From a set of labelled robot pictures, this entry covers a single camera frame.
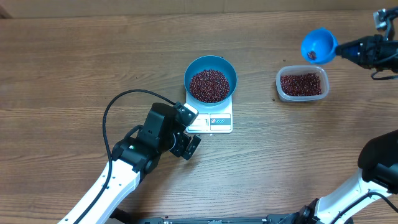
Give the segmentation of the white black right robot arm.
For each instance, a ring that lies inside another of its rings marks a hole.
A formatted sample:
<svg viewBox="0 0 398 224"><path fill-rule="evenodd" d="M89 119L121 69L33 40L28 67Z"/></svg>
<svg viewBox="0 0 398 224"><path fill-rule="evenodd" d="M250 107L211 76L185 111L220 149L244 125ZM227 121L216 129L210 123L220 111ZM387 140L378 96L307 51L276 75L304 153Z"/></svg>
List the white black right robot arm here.
<svg viewBox="0 0 398 224"><path fill-rule="evenodd" d="M335 55L377 72L397 72L397 41L375 34L335 47ZM292 223L352 223L369 204L397 193L397 131L371 139L358 158L358 171L331 194L292 214Z"/></svg>

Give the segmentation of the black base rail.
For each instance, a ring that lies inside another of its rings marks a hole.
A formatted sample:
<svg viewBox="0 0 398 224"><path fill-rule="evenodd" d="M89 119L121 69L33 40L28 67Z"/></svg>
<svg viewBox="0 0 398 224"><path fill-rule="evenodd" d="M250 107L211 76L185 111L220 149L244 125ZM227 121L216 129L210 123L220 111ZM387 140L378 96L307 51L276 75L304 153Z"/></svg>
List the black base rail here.
<svg viewBox="0 0 398 224"><path fill-rule="evenodd" d="M127 212L115 209L106 223L136 223L136 224L275 224L294 223L298 213L273 214L266 217L230 217L230 218L134 218Z"/></svg>

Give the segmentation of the blue plastic measuring scoop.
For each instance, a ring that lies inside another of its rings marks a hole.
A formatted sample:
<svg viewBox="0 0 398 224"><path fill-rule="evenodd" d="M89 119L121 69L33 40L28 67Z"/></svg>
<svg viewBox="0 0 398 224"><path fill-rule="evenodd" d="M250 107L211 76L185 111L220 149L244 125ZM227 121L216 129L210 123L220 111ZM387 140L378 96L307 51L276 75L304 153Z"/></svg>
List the blue plastic measuring scoop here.
<svg viewBox="0 0 398 224"><path fill-rule="evenodd" d="M337 46L336 37L328 29L315 29L309 32L302 41L302 57L309 63L323 65L334 59Z"/></svg>

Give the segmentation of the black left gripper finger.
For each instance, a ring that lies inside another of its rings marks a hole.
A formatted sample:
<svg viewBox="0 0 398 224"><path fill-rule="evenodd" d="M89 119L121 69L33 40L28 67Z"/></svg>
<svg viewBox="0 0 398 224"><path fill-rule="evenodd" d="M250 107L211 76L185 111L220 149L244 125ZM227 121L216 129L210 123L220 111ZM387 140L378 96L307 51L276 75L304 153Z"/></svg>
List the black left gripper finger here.
<svg viewBox="0 0 398 224"><path fill-rule="evenodd" d="M199 143L201 142L201 137L200 135L194 135L186 149L184 150L182 157L187 161L189 160L194 152L196 151Z"/></svg>
<svg viewBox="0 0 398 224"><path fill-rule="evenodd" d="M175 119L185 127L190 126L199 115L198 110L188 103L181 104L178 101L174 105L174 109L177 112Z"/></svg>

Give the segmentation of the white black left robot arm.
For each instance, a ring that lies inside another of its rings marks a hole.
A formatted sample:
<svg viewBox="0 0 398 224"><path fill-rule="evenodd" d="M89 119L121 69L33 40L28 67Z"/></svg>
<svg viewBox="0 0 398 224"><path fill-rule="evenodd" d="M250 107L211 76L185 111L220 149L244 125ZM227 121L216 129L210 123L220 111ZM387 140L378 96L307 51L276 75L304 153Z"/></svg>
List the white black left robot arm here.
<svg viewBox="0 0 398 224"><path fill-rule="evenodd" d="M185 129L199 112L188 103L154 103L145 123L117 142L100 177L61 223L105 223L117 206L158 165L163 153L189 160L201 139Z"/></svg>

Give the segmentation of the red beans in bowl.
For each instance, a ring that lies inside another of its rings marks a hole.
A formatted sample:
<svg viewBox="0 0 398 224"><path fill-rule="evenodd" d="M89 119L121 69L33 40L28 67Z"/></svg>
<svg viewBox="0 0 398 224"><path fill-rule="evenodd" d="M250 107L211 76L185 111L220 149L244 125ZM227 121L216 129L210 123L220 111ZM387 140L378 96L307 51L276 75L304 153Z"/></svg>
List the red beans in bowl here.
<svg viewBox="0 0 398 224"><path fill-rule="evenodd" d="M189 83L189 92L204 103L218 103L229 94L231 87L225 75L218 70L203 70L194 75Z"/></svg>

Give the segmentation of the white digital kitchen scale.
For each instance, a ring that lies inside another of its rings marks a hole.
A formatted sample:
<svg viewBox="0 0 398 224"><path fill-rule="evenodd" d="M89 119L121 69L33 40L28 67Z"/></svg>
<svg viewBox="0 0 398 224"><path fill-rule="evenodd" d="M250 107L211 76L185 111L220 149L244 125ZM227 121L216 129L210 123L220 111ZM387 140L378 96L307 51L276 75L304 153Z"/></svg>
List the white digital kitchen scale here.
<svg viewBox="0 0 398 224"><path fill-rule="evenodd" d="M189 93L186 102L198 111L194 122L186 128L190 134L229 134L233 131L232 96L218 103L204 103Z"/></svg>

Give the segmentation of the teal metal bowl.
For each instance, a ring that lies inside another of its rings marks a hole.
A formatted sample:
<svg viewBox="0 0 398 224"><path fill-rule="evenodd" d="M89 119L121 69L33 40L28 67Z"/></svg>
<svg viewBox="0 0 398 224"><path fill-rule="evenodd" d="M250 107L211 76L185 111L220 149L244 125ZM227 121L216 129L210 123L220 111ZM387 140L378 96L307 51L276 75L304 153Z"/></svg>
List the teal metal bowl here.
<svg viewBox="0 0 398 224"><path fill-rule="evenodd" d="M215 55L206 55L195 59L186 69L184 74L184 87L189 92L189 83L191 78L197 73L203 70L218 70L222 72L225 77L228 79L229 85L231 87L229 94L227 97L232 96L236 90L238 83L238 76L235 71L235 68L223 57L215 56Z"/></svg>

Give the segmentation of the clear container of red beans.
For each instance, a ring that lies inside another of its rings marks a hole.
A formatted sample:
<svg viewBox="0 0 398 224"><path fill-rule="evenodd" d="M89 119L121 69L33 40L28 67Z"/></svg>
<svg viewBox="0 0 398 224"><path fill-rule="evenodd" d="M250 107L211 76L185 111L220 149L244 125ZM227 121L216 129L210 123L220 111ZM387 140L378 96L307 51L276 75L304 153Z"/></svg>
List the clear container of red beans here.
<svg viewBox="0 0 398 224"><path fill-rule="evenodd" d="M330 91L328 75L314 65L293 65L280 69L275 78L281 101L299 103L321 100Z"/></svg>

